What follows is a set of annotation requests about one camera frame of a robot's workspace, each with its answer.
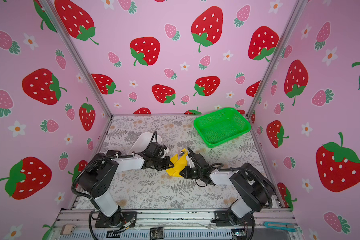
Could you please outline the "yellow paper napkin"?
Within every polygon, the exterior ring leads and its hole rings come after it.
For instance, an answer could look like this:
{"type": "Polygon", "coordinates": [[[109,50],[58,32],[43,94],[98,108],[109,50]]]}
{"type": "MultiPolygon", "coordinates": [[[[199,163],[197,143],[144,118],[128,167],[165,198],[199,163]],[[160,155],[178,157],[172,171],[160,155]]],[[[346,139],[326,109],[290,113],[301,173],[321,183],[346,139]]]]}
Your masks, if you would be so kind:
{"type": "Polygon", "coordinates": [[[180,154],[176,154],[171,157],[171,163],[174,164],[174,167],[166,170],[167,174],[170,177],[181,177],[180,172],[188,166],[188,150],[183,149],[181,152],[186,152],[184,156],[180,156],[180,154]]]}

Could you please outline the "white rectangular tray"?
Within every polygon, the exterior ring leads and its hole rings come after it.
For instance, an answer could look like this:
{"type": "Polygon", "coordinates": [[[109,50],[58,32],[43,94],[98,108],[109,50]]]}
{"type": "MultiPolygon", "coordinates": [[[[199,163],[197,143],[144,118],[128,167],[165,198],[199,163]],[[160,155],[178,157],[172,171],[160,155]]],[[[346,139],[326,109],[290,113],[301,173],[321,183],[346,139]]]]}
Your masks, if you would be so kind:
{"type": "Polygon", "coordinates": [[[151,143],[151,142],[157,142],[158,144],[162,143],[162,138],[160,135],[157,135],[157,137],[153,137],[153,133],[149,133],[149,132],[145,132],[142,133],[138,139],[136,140],[136,142],[133,144],[133,146],[131,147],[131,149],[128,151],[127,155],[132,155],[133,152],[135,152],[136,155],[139,155],[140,153],[142,153],[147,146],[151,143]]]}

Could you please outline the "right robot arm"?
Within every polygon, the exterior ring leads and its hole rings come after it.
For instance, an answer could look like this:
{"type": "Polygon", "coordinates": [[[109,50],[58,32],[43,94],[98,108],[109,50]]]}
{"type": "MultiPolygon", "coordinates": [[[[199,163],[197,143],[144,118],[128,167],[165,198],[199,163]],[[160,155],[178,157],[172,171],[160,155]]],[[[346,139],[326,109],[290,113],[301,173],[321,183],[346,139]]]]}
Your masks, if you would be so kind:
{"type": "Polygon", "coordinates": [[[185,179],[202,181],[208,185],[233,186],[239,195],[231,206],[224,211],[216,211],[212,220],[217,226],[242,226],[253,217],[253,213],[263,208],[272,208],[274,185],[255,167],[245,163],[238,168],[224,168],[222,163],[209,165],[201,154],[190,152],[188,163],[180,171],[185,179]]]}

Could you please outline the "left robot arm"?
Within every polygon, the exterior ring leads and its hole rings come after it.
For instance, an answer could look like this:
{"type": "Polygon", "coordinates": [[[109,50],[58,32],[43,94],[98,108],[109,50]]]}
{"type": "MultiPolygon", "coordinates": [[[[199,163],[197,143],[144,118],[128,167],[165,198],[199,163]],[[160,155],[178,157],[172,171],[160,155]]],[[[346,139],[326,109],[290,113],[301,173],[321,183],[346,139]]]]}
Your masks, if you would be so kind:
{"type": "Polygon", "coordinates": [[[72,192],[90,200],[95,209],[107,218],[120,214],[109,187],[115,174],[130,170],[154,169],[165,171],[174,168],[167,147],[149,143],[142,152],[130,155],[105,155],[99,153],[81,170],[72,183],[72,192]]]}

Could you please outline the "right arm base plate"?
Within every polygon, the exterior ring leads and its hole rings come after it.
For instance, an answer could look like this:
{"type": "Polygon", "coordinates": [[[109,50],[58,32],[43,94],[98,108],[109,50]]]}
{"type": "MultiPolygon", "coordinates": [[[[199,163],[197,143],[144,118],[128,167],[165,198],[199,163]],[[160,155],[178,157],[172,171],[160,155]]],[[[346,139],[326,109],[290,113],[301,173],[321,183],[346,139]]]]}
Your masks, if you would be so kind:
{"type": "Polygon", "coordinates": [[[254,227],[256,225],[253,214],[237,217],[231,210],[215,211],[211,220],[218,227],[254,227]]]}

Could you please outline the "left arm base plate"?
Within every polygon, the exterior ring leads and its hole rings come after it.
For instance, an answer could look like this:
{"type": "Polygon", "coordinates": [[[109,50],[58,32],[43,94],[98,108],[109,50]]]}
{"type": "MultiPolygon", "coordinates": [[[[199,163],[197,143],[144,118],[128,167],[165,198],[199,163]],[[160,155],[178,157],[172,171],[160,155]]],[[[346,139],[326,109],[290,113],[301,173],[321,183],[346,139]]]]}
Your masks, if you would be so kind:
{"type": "Polygon", "coordinates": [[[96,217],[96,228],[134,228],[137,220],[138,212],[122,211],[116,212],[111,217],[106,217],[103,213],[99,213],[96,217]]]}

